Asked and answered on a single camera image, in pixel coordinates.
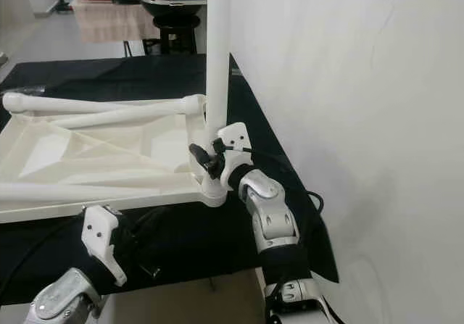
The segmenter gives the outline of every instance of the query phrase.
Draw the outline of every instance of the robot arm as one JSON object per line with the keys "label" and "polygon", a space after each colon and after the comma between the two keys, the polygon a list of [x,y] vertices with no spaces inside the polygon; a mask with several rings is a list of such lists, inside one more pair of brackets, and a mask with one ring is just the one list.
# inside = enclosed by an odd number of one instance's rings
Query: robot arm
{"label": "robot arm", "polygon": [[216,155],[195,144],[191,152],[212,179],[234,190],[252,216],[254,240],[266,287],[269,323],[330,323],[326,302],[310,274],[305,246],[283,186],[257,169],[242,122],[218,131]]}
{"label": "robot arm", "polygon": [[89,313],[98,317],[102,298],[87,277],[70,268],[58,281],[47,286],[30,304],[25,324],[82,324]]}

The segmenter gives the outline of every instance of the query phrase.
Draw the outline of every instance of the black fabric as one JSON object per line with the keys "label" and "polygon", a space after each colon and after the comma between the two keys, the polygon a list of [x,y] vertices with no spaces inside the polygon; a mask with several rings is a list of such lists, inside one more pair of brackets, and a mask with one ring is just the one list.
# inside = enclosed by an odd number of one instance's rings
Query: black fabric
{"label": "black fabric", "polygon": [[280,246],[260,253],[262,273],[267,285],[311,278],[306,248],[300,244]]}
{"label": "black fabric", "polygon": [[[0,91],[44,85],[44,96],[59,98],[92,101],[180,98],[204,94],[205,69],[204,55],[22,63],[0,84]],[[0,125],[3,127],[8,119],[9,114],[0,108]],[[288,162],[247,82],[240,75],[232,75],[228,122],[238,121],[246,123],[254,149]],[[253,160],[258,168],[284,186],[303,189],[287,166],[266,158]],[[288,191],[286,203],[300,230],[306,231],[302,238],[308,245],[311,268],[331,281],[338,281],[326,228],[310,199],[299,191]],[[4,303],[29,302],[69,267],[83,270],[100,293],[108,294],[259,266],[250,216],[235,194],[229,193],[227,202],[218,208],[199,202],[167,208],[153,235],[144,232],[137,254],[138,263],[145,268],[160,269],[155,279],[136,265],[130,270],[128,282],[121,288],[115,286],[104,267],[88,256],[80,240],[82,225],[74,224],[51,238],[25,263],[12,280]],[[151,209],[130,209],[124,213],[135,222]],[[64,219],[1,224],[0,282],[28,246]]]}
{"label": "black fabric", "polygon": [[229,176],[228,184],[231,188],[238,193],[240,180],[250,171],[256,169],[255,166],[250,165],[239,165],[235,170],[232,171]]}

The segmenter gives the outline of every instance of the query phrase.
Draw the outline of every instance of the gray floor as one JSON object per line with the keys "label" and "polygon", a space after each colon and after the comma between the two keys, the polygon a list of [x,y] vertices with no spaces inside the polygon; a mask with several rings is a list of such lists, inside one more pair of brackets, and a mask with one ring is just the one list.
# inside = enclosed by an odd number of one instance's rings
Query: gray floor
{"label": "gray floor", "polygon": [[[200,26],[196,29],[196,44],[199,53],[206,52],[206,10],[200,9]],[[7,52],[9,61],[0,67],[0,82],[5,79],[15,64],[20,62],[57,61],[66,59],[98,59],[124,57],[123,43],[84,43],[80,39],[78,23],[73,14],[53,14],[38,19],[30,28],[18,29],[18,42],[13,52]],[[134,56],[144,54],[141,41],[130,41]]]}

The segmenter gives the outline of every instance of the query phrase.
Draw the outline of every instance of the table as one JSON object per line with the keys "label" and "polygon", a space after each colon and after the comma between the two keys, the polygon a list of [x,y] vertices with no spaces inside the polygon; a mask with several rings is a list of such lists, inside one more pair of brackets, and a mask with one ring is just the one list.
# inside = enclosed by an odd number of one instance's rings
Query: table
{"label": "table", "polygon": [[[0,91],[18,86],[46,86],[45,96],[93,101],[127,99],[181,98],[203,94],[206,58],[192,56],[147,56],[128,59],[37,62],[17,65]],[[246,123],[253,147],[287,160],[247,82],[237,69],[230,76],[228,122]],[[0,128],[9,114],[0,108]],[[255,157],[263,172],[295,188],[287,191],[286,202],[297,223],[307,223],[303,238],[311,269],[338,281],[338,275],[326,227],[312,202],[303,193],[298,177],[287,166]],[[229,193],[218,208],[202,203],[169,206],[162,225],[141,247],[147,260],[160,271],[153,279],[141,268],[129,271],[128,282],[119,288],[95,259],[88,256],[80,241],[81,223],[73,223],[44,244],[21,268],[10,283],[3,304],[29,302],[47,284],[69,267],[79,267],[100,294],[129,291],[159,284],[176,283],[214,275],[234,273],[259,266],[251,219],[236,195]],[[145,214],[149,207],[125,212],[131,220]],[[0,282],[24,251],[53,226],[69,219],[61,217],[0,225]]]}

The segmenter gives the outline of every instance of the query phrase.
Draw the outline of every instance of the black stool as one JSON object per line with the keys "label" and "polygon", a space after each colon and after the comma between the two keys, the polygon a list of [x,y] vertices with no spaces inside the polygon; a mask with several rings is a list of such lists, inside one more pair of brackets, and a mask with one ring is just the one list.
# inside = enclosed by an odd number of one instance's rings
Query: black stool
{"label": "black stool", "polygon": [[176,36],[173,49],[196,53],[195,28],[200,24],[197,16],[157,16],[153,18],[153,24],[159,28],[162,54],[170,53],[170,34]]}

